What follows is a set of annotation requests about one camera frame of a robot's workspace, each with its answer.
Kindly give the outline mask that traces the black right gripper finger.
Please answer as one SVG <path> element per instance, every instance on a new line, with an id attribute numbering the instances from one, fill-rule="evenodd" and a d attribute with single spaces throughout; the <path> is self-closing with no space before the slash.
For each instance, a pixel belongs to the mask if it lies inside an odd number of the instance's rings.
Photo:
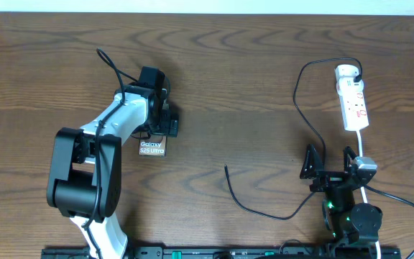
<path id="1" fill-rule="evenodd" d="M 346 146 L 343 150 L 344 154 L 344 170 L 348 171 L 349 167 L 351 166 L 351 161 L 353 161 L 357 154 L 354 152 L 354 150 L 350 146 Z"/>
<path id="2" fill-rule="evenodd" d="M 324 170 L 323 161 L 313 145 L 307 145 L 300 179 L 314 179 Z"/>

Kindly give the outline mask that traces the gold Galaxy smartphone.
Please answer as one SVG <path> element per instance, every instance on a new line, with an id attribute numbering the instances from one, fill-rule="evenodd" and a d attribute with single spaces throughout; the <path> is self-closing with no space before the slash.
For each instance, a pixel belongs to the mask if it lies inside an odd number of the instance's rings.
<path id="1" fill-rule="evenodd" d="M 139 141 L 138 153 L 141 156 L 165 157 L 167 152 L 167 137 L 153 135 L 147 140 Z"/>

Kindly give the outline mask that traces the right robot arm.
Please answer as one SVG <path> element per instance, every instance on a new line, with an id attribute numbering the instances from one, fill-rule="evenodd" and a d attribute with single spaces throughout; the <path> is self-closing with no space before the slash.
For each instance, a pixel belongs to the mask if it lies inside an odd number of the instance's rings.
<path id="1" fill-rule="evenodd" d="M 342 171 L 325 169 L 313 145 L 308 145 L 300 172 L 312 181 L 310 190 L 325 194 L 323 216 L 333 233 L 325 254 L 335 258 L 381 258 L 379 230 L 382 210 L 366 201 L 356 202 L 354 192 L 369 183 L 377 172 L 373 159 L 357 155 L 347 146 L 343 150 Z"/>

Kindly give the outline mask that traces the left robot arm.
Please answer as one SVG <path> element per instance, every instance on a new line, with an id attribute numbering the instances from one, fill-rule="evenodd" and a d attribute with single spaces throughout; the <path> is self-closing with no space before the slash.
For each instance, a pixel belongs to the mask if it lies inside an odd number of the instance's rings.
<path id="1" fill-rule="evenodd" d="M 47 203 L 69 218 L 85 248 L 48 248 L 42 258 L 124 258 L 129 238 L 119 225 L 121 148 L 136 133 L 176 137 L 178 118 L 166 106 L 170 83 L 153 67 L 121 86 L 92 122 L 64 127 L 56 136 L 47 184 Z"/>

